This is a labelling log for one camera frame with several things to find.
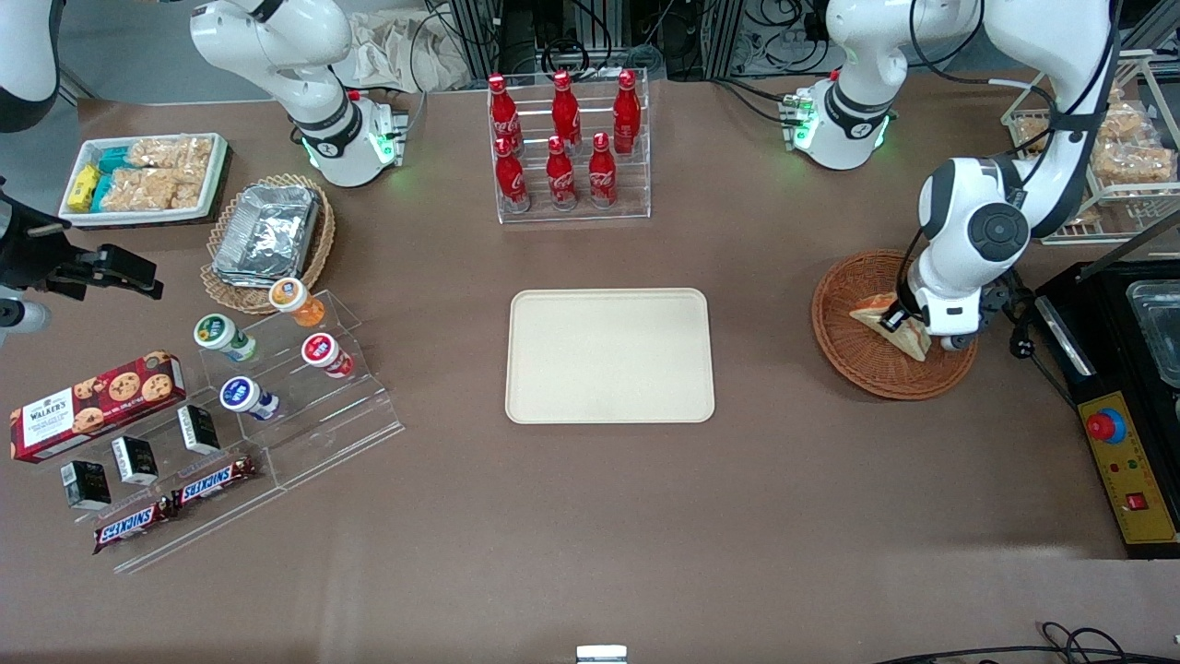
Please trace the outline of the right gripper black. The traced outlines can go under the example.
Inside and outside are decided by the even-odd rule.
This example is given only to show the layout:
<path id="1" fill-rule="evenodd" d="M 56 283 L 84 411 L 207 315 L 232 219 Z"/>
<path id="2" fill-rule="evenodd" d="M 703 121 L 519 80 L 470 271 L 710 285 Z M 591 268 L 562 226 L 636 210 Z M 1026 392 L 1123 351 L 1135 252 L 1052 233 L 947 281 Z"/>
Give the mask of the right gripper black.
<path id="1" fill-rule="evenodd" d="M 24 205 L 1 193 L 4 238 L 1 238 L 1 285 L 4 285 L 4 329 L 1 336 L 30 335 L 50 324 L 47 305 L 26 302 L 25 291 L 50 291 L 83 302 L 88 285 L 97 289 L 133 291 L 149 300 L 163 298 L 164 283 L 156 280 L 155 262 L 125 248 L 105 243 L 92 259 L 93 272 L 86 283 L 68 281 L 86 267 L 85 249 L 70 243 L 65 231 L 70 221 Z"/>

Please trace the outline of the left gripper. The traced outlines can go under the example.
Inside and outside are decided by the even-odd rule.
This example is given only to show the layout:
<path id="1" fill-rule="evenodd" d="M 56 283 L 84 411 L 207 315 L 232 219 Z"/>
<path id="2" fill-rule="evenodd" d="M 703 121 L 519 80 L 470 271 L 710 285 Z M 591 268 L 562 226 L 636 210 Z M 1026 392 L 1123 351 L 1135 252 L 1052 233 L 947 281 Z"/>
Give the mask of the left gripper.
<path id="1" fill-rule="evenodd" d="M 927 281 L 920 267 L 910 267 L 906 274 L 910 302 L 906 305 L 903 300 L 893 300 L 889 311 L 881 314 L 880 327 L 893 335 L 914 314 L 927 336 L 938 340 L 945 351 L 965 351 L 979 331 L 982 291 L 982 285 L 948 290 L 944 283 Z"/>

